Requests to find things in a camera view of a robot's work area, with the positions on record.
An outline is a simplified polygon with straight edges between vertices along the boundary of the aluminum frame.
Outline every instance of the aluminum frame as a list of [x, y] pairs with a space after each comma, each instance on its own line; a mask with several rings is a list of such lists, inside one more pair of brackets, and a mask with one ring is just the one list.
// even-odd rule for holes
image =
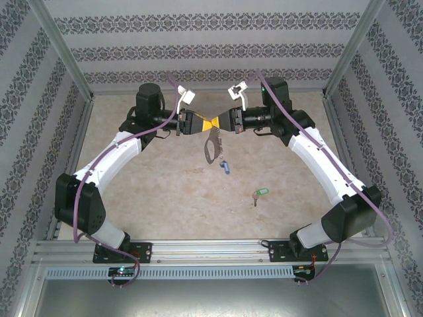
[[[149, 240], [153, 243], [151, 263], [146, 267], [277, 267], [281, 265], [309, 264], [309, 262], [270, 262], [268, 250], [261, 246], [262, 240]], [[358, 240], [379, 244], [383, 238], [363, 237]], [[32, 257], [30, 270], [18, 303], [16, 317], [34, 316], [40, 300], [42, 287], [49, 269], [74, 267], [80, 269], [121, 266], [122, 264], [94, 264], [92, 262], [95, 244], [81, 241], [74, 244], [69, 240], [38, 241]], [[327, 246], [328, 256], [332, 257], [336, 244]], [[395, 273], [387, 248], [369, 249], [351, 242], [344, 242], [333, 265], [373, 264], [391, 316], [410, 316], [403, 292]]]

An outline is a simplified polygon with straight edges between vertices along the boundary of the beige floor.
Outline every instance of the beige floor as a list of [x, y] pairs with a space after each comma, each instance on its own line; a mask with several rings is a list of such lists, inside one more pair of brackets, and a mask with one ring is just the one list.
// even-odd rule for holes
[[[291, 99], [335, 151], [320, 94], [291, 93]], [[173, 95], [166, 101], [170, 109]], [[134, 102], [134, 95], [96, 98], [79, 168], [109, 144]], [[249, 94], [249, 104], [262, 104], [259, 92]], [[197, 94], [190, 109], [212, 118], [239, 105], [228, 94]], [[218, 162], [206, 162], [207, 138], [208, 132], [179, 137], [172, 132], [166, 140], [153, 140], [106, 189], [107, 218], [134, 239], [287, 238], [330, 209], [318, 181], [276, 137], [222, 131], [230, 175]], [[253, 207], [251, 194], [260, 188], [270, 193]], [[59, 239], [71, 237], [71, 228], [63, 225]]]

